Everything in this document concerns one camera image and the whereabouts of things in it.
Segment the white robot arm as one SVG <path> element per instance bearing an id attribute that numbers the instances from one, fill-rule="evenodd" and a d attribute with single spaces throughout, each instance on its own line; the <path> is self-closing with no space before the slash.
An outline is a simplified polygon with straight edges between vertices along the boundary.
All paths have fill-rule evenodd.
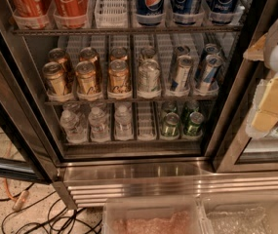
<path id="1" fill-rule="evenodd" d="M 262 138 L 278 122 L 278 19 L 267 33 L 245 51 L 243 57 L 251 61 L 262 61 L 266 68 L 275 73 L 270 80 L 261 79 L 258 83 L 247 117 L 246 134 Z"/>

